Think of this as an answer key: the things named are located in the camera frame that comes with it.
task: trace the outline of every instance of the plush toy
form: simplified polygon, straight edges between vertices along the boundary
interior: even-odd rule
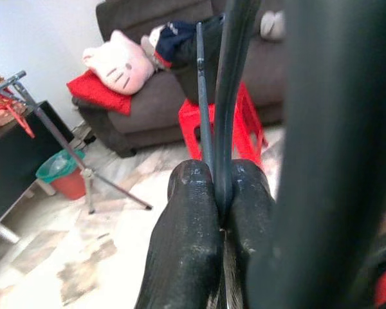
[[[150,35],[143,35],[140,40],[140,45],[156,71],[159,69],[163,70],[165,68],[164,65],[154,56],[154,51],[160,38],[160,32],[163,28],[164,25],[153,28]]]
[[[84,50],[83,61],[103,84],[123,95],[135,94],[154,73],[140,45],[119,30],[111,34],[109,42]]]
[[[279,41],[284,38],[285,33],[283,11],[264,13],[260,23],[260,35],[263,39]]]

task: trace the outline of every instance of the hello kitty pillow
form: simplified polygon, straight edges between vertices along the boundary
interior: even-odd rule
[[[123,95],[135,94],[154,73],[140,45],[119,30],[109,42],[84,50],[83,62],[104,85]]]

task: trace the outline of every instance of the black tube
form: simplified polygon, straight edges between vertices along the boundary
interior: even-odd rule
[[[250,307],[345,308],[386,195],[386,1],[293,0],[286,17],[284,162]]]
[[[205,47],[203,46],[203,23],[196,25],[198,40],[198,90],[199,90],[199,109],[200,109],[200,141],[203,148],[203,161],[208,165],[210,173],[214,174],[213,169],[213,145],[212,131],[210,129],[210,118],[208,115],[208,100],[205,76]]]
[[[259,0],[228,0],[216,82],[215,171],[217,207],[222,222],[232,202],[234,107]]]

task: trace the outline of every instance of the trash bin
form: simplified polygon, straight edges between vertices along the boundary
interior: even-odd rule
[[[82,151],[75,152],[79,157],[84,158]],[[71,200],[77,200],[86,193],[80,169],[66,150],[56,153],[45,161],[37,170],[36,177],[49,183],[56,191]]]

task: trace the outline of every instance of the red plastic stool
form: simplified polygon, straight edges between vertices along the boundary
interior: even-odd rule
[[[214,125],[214,104],[209,105],[210,125]],[[195,129],[200,127],[199,106],[186,99],[179,110],[179,124],[187,149],[193,159],[201,159],[201,150]],[[241,158],[253,161],[261,167],[262,147],[268,142],[264,137],[263,127],[246,86],[241,82],[237,93],[233,122],[233,146],[236,146]]]

